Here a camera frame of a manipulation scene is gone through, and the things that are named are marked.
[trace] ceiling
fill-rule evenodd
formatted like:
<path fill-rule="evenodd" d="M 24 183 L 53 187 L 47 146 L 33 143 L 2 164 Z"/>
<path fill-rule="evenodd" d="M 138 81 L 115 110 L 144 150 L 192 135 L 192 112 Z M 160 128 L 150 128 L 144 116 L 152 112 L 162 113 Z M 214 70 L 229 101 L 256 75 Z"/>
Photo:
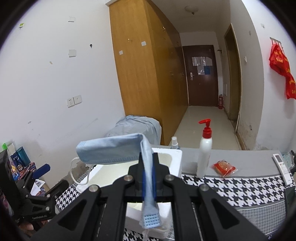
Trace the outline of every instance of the ceiling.
<path fill-rule="evenodd" d="M 223 0 L 152 0 L 179 33 L 214 31 Z M 194 15 L 186 12 L 188 5 L 198 6 Z"/>

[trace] ceiling light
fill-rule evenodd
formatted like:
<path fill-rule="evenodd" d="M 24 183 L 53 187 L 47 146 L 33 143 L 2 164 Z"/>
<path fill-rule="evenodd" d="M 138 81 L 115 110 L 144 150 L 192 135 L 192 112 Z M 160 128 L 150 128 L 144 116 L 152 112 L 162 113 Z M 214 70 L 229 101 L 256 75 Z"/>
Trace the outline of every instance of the ceiling light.
<path fill-rule="evenodd" d="M 198 7 L 197 6 L 186 6 L 185 11 L 191 12 L 194 15 L 194 13 L 196 13 L 198 11 Z"/>

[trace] white styrofoam box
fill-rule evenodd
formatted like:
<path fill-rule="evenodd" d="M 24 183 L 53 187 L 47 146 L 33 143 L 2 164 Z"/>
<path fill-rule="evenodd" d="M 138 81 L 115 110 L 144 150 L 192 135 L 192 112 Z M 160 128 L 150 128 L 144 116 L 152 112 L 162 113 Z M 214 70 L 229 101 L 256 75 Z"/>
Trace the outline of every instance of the white styrofoam box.
<path fill-rule="evenodd" d="M 154 152 L 158 153 L 159 162 L 169 167 L 170 173 L 174 176 L 181 177 L 181 159 L 182 151 L 176 149 L 152 148 Z M 77 185 L 76 190 L 82 193 L 90 185 L 96 184 L 104 187 L 112 184 L 116 179 L 128 173 L 131 165 L 138 163 L 138 161 L 130 161 L 125 163 L 111 164 L 111 165 L 96 165 L 96 167 L 89 174 L 89 182 L 87 185 Z M 149 230 L 149 236 L 165 239 L 170 232 L 172 224 L 172 208 L 171 203 L 158 203 L 159 214 L 162 226 Z M 143 228 L 139 225 L 141 218 L 142 203 L 128 203 L 126 209 L 126 222 L 127 229 L 143 232 Z"/>

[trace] spray bottle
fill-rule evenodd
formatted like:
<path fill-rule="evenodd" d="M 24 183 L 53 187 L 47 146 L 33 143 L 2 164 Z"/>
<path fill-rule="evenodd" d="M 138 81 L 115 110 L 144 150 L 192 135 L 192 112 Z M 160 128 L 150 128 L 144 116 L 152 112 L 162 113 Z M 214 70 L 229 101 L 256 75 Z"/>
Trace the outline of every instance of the spray bottle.
<path fill-rule="evenodd" d="M 203 178 L 207 172 L 207 167 L 209 165 L 210 154 L 212 149 L 212 130 L 210 128 L 211 119 L 201 120 L 199 124 L 206 124 L 202 132 L 202 138 L 200 140 L 199 156 L 197 159 L 197 172 L 196 176 L 198 178 Z"/>
<path fill-rule="evenodd" d="M 178 141 L 177 141 L 177 137 L 175 137 L 175 136 L 172 137 L 172 145 L 170 148 L 171 149 L 180 149 Z"/>

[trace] blue face mask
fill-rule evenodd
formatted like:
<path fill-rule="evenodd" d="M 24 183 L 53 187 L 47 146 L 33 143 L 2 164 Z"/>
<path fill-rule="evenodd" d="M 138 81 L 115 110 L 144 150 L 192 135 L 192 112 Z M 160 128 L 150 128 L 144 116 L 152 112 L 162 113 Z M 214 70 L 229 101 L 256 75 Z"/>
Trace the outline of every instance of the blue face mask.
<path fill-rule="evenodd" d="M 153 198 L 152 185 L 152 166 L 153 150 L 147 138 L 141 133 L 134 133 L 124 136 L 105 137 L 89 141 L 82 141 L 76 147 L 79 158 L 71 161 L 70 175 L 73 181 L 79 185 L 85 185 L 89 181 L 89 168 L 86 183 L 78 183 L 72 174 L 72 163 L 80 159 L 85 164 L 115 164 L 139 159 L 139 153 L 142 154 L 146 190 L 142 205 L 142 218 L 140 225 L 145 228 L 155 228 L 160 226 L 160 216 L 157 203 Z"/>

